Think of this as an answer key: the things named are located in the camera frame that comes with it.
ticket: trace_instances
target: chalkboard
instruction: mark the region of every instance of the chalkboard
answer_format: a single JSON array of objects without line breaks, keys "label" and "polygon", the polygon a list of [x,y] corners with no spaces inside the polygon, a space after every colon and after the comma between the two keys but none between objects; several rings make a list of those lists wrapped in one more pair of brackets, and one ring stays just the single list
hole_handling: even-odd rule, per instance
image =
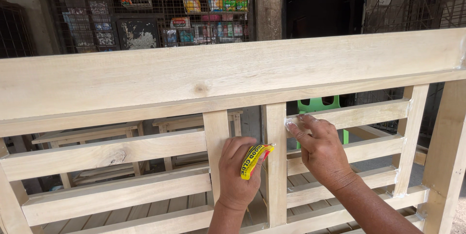
[{"label": "chalkboard", "polygon": [[156,19],[120,19],[116,23],[121,50],[158,47]]}]

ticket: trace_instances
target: green plastic chair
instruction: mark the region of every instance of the green plastic chair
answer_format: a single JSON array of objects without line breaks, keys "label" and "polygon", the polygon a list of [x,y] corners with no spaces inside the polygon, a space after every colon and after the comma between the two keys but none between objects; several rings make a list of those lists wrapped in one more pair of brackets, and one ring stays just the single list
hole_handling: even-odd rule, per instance
[{"label": "green plastic chair", "polygon": [[[309,105],[305,105],[301,102],[301,100],[298,100],[298,109],[300,114],[339,108],[341,108],[339,95],[334,95],[333,103],[331,103],[330,105],[324,105],[321,97],[309,99]],[[343,144],[348,144],[348,138],[348,131],[343,130]],[[296,148],[301,148],[301,144],[299,142],[296,142]]]}]

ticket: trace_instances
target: forearm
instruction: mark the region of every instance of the forearm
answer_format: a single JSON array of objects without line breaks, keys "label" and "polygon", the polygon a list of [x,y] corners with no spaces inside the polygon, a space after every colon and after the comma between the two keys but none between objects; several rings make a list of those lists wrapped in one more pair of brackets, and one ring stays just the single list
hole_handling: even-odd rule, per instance
[{"label": "forearm", "polygon": [[245,211],[225,207],[217,201],[207,234],[238,234]]},{"label": "forearm", "polygon": [[359,176],[346,187],[332,194],[366,234],[422,234],[372,191]]}]

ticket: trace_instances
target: dark doorway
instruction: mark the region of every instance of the dark doorway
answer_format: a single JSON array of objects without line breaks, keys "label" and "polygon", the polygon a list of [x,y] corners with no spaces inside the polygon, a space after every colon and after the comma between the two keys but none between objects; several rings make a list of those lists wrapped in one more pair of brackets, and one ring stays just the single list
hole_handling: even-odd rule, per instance
[{"label": "dark doorway", "polygon": [[361,33],[365,0],[287,0],[287,38]]}]

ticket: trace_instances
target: green snack packet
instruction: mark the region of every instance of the green snack packet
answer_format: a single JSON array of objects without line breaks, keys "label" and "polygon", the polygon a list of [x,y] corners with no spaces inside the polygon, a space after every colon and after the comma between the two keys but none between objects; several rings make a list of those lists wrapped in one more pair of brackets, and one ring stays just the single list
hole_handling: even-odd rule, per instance
[{"label": "green snack packet", "polygon": [[248,11],[248,0],[236,0],[236,11]]},{"label": "green snack packet", "polygon": [[236,11],[236,0],[223,0],[223,11]]}]

